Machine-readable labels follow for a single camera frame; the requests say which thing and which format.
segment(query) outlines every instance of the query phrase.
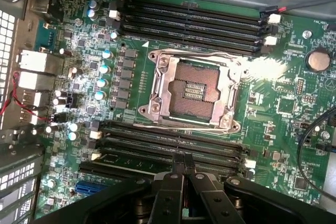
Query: green circuit board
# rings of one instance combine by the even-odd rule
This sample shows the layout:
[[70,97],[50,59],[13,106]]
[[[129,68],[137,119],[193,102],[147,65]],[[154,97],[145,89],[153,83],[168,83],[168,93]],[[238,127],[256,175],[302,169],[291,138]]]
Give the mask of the green circuit board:
[[[175,44],[155,40],[120,38],[117,42],[99,38],[99,34],[108,35],[112,31],[99,23],[108,17],[108,10],[100,9],[99,18],[91,21],[87,16],[89,0],[63,0],[65,20],[57,25],[56,43],[50,50],[58,52],[59,48],[71,49],[74,54],[66,58],[63,76],[55,84],[55,89],[80,94],[79,105],[69,113],[70,122],[90,122],[92,120],[116,120],[127,123],[148,122],[139,114],[139,106],[148,103],[152,88],[155,65],[147,55],[152,50],[178,48],[188,51],[197,48],[182,47]],[[197,0],[153,0],[181,5],[183,2],[197,3],[199,8],[224,11],[227,13],[258,17],[253,9],[216,4]],[[83,24],[75,25],[79,18]],[[311,123],[322,112],[335,105],[336,76],[335,62],[323,72],[309,71],[305,65],[305,55],[323,47],[330,55],[336,52],[336,33],[326,31],[328,23],[320,20],[283,15],[277,34],[278,43],[272,53],[257,58],[246,58],[243,61],[250,66],[248,80],[239,85],[239,95],[235,120],[241,123],[241,131],[234,134],[220,135],[205,132],[186,132],[199,136],[211,137],[214,141],[230,141],[248,146],[256,161],[253,181],[286,195],[295,197],[309,204],[317,204],[320,195],[302,181],[296,164],[297,136],[304,131],[302,123]],[[305,30],[312,32],[312,37],[304,39]],[[65,38],[65,31],[71,31],[71,38]],[[45,33],[43,25],[39,25],[39,34]],[[44,45],[45,36],[37,36],[37,48]],[[102,52],[108,49],[113,53],[111,59],[103,59]],[[118,62],[124,60],[120,52],[136,50],[134,62],[129,70],[132,72],[131,88],[125,99],[126,108],[111,106],[113,85],[118,76]],[[71,66],[80,65],[84,73],[80,77],[68,78]],[[101,65],[109,66],[113,71],[101,75]],[[94,98],[98,90],[96,82],[104,77],[109,85],[102,88],[107,98],[97,101]],[[90,159],[93,148],[90,146],[89,130],[82,127],[80,137],[69,141],[68,124],[63,131],[45,134],[46,145],[44,173],[41,179],[40,194],[37,203],[36,218],[64,207],[83,195],[71,195],[70,191],[79,180],[87,180],[102,184],[113,184],[116,181],[97,176],[78,173],[80,162]],[[333,136],[333,128],[325,124],[314,132],[310,142],[306,144],[302,160],[307,176],[318,186],[323,186],[327,171],[329,154],[316,150],[315,143],[321,140],[321,133],[327,131]],[[170,169],[168,166],[157,166],[135,159],[116,158],[120,166],[157,173]],[[55,182],[52,187],[48,182]],[[46,208],[48,199],[55,203]]]

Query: blue pcie slot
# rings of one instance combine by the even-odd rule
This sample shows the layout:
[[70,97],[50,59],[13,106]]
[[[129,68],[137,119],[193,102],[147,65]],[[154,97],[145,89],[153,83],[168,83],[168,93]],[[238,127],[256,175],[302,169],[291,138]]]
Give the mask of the blue pcie slot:
[[77,182],[75,186],[75,191],[79,194],[92,195],[92,194],[95,194],[105,189],[106,187],[107,187],[106,185],[101,185],[101,184],[96,184],[96,183],[81,180]]

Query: motherboard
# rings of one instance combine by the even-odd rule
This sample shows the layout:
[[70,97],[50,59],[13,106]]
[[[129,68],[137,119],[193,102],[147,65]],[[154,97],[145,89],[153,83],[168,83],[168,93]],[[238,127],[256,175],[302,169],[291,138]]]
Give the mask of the motherboard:
[[[64,15],[40,21],[34,47],[61,59],[36,218],[87,196],[83,182],[170,171],[176,152],[221,181],[238,175],[318,204],[296,151],[335,105],[327,22],[198,0],[59,1]],[[315,145],[331,143],[334,126],[331,118],[305,142],[304,172],[319,187],[329,153]]]

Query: black wire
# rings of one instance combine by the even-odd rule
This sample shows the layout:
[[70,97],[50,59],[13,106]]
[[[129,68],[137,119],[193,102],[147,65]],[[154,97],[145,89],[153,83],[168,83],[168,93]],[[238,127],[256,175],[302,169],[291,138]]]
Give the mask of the black wire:
[[333,115],[336,113],[336,106],[332,107],[331,109],[327,110],[326,112],[324,112],[322,115],[320,115],[312,124],[309,125],[309,127],[304,131],[302,138],[299,141],[299,146],[298,146],[298,150],[297,150],[297,163],[298,163],[298,168],[300,170],[301,175],[303,176],[303,178],[305,179],[305,181],[307,181],[307,183],[314,188],[315,190],[317,190],[321,195],[324,195],[325,197],[333,200],[336,202],[336,197],[327,193],[326,191],[320,189],[319,187],[317,187],[316,185],[314,185],[304,174],[303,169],[302,169],[302,165],[301,165],[301,154],[302,154],[302,149],[303,149],[303,144],[307,138],[307,136],[313,131],[313,129],[315,129],[316,126],[320,125],[325,119],[327,119],[329,116]]
[[286,6],[285,12],[288,10],[316,6],[316,5],[323,5],[323,4],[328,4],[332,2],[336,2],[336,0],[313,0],[313,1],[307,1],[307,2],[298,3],[298,4],[292,4],[292,5]]

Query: cpu socket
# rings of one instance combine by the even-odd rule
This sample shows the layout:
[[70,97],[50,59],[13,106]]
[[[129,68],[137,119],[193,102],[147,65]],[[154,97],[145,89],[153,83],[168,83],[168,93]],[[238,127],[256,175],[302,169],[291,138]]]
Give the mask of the cpu socket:
[[246,71],[235,56],[166,49],[148,58],[156,66],[149,103],[139,107],[142,116],[164,129],[240,130],[234,112]]

